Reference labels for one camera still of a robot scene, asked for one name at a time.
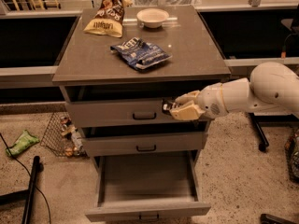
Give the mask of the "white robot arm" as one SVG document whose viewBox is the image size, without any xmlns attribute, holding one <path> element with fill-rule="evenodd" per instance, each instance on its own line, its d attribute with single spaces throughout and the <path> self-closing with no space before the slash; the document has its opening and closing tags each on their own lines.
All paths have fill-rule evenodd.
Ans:
<svg viewBox="0 0 299 224">
<path fill-rule="evenodd" d="M 177 120 L 269 111 L 286 111 L 299 118 L 299 76 L 281 63 L 261 63 L 252 70 L 250 78 L 185 93 L 175 99 L 169 110 Z"/>
</svg>

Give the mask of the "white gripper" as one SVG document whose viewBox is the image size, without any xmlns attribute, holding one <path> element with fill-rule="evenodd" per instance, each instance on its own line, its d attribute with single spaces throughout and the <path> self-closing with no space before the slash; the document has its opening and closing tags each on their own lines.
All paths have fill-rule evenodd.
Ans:
<svg viewBox="0 0 299 224">
<path fill-rule="evenodd" d="M 197 102 L 203 110 L 198 105 L 187 104 L 189 101 Z M 209 85 L 201 91 L 185 93 L 179 96 L 175 102 L 182 105 L 170 110 L 171 116 L 176 120 L 197 120 L 203 114 L 206 118 L 215 119 L 228 114 L 221 83 Z"/>
</svg>

